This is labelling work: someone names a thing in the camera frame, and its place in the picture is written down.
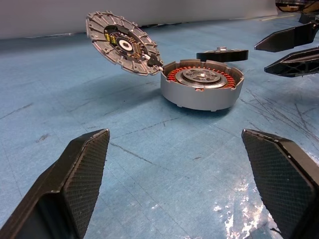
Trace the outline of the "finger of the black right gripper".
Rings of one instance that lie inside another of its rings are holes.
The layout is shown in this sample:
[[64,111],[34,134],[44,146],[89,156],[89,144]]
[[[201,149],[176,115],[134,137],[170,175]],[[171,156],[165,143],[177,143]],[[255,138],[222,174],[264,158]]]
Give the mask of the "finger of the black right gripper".
[[319,21],[313,20],[307,24],[276,31],[262,39],[255,50],[280,52],[297,46],[310,44],[319,30]]
[[268,74],[299,77],[319,72],[319,48],[293,52],[264,68]]

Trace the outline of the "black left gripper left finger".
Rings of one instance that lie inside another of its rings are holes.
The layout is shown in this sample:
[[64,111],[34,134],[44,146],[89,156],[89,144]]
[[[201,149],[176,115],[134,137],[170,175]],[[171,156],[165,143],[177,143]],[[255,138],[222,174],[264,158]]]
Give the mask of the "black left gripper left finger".
[[108,129],[69,142],[34,182],[0,230],[2,239],[82,239],[102,183]]

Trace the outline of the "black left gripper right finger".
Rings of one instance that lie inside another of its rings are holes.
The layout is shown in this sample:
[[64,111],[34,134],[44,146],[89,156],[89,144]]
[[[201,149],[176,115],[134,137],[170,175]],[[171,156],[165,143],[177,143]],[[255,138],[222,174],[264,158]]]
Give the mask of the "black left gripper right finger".
[[319,166],[295,142],[244,129],[254,180],[284,239],[319,237]]

